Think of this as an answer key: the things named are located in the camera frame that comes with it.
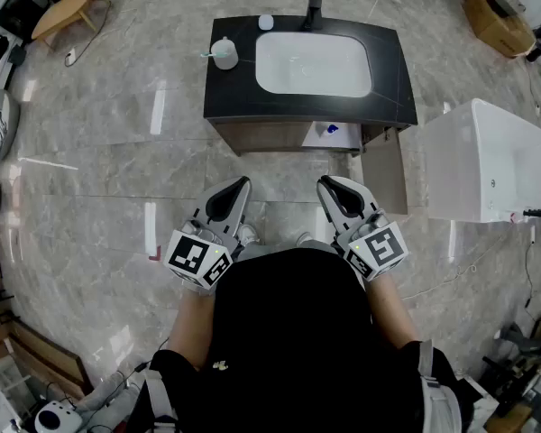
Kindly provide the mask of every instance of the white sink basin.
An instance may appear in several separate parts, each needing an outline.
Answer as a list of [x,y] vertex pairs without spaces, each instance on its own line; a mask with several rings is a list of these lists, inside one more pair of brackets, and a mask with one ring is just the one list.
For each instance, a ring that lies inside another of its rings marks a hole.
[[256,80],[277,94],[364,97],[372,87],[367,52],[360,42],[305,32],[259,37]]
[[474,99],[425,125],[428,214],[489,223],[541,208],[541,129]]

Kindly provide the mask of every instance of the black countertop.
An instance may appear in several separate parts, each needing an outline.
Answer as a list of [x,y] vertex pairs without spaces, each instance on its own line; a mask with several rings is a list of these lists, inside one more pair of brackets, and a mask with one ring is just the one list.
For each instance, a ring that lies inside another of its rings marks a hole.
[[[228,37],[239,56],[230,70],[212,58],[206,74],[204,117],[211,123],[327,120],[400,126],[417,124],[407,64],[396,31],[370,24],[323,18],[323,29],[309,31],[353,37],[365,47],[372,91],[365,97],[275,94],[255,77],[256,40],[263,35],[259,16],[215,19],[210,46]],[[303,16],[274,16],[272,32],[299,32]]]

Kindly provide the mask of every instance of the black faucet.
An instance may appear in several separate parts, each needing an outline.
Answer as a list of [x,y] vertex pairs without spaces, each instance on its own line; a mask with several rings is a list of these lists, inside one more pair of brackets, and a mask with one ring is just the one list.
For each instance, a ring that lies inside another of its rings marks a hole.
[[323,0],[308,0],[307,17],[302,26],[303,31],[314,31],[323,28],[322,3]]

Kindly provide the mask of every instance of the cardboard box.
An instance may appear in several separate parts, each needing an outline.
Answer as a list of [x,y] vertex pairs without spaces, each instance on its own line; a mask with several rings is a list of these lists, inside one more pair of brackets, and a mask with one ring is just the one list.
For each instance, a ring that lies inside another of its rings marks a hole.
[[466,0],[463,9],[478,39],[513,58],[535,45],[535,35],[522,16],[499,17],[487,0]]
[[485,424],[489,433],[519,433],[533,410],[524,404],[516,404],[502,419],[491,418]]

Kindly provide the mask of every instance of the gray tile floor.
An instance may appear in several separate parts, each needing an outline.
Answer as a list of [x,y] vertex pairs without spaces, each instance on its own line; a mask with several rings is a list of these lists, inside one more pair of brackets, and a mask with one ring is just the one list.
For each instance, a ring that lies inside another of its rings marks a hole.
[[[340,160],[326,152],[238,158],[202,119],[206,63],[198,54],[209,48],[212,19],[303,14],[307,0],[112,2],[104,30],[74,67],[66,69],[63,60],[91,36],[82,23],[57,35],[54,51],[29,47],[11,87],[23,102],[22,119],[0,164],[5,286],[23,319],[78,353],[94,383],[130,352],[150,356],[177,315],[179,282],[148,258],[146,214],[155,211],[156,243],[166,245],[193,198],[246,174],[254,187],[247,220],[268,244],[294,244],[306,230],[326,235],[315,181],[341,171]],[[455,367],[476,375],[482,355],[509,350],[491,338],[502,324],[514,318],[525,330],[531,325],[523,310],[528,226],[429,219],[419,134],[445,102],[473,97],[541,127],[527,75],[540,102],[541,77],[475,39],[461,3],[323,0],[323,14],[399,32],[421,125],[400,136],[409,215],[398,219],[412,254],[394,277],[423,336],[434,338]],[[96,3],[90,13],[101,23],[104,6]],[[154,134],[151,118],[162,99]],[[536,229],[532,315],[541,310],[541,221]]]

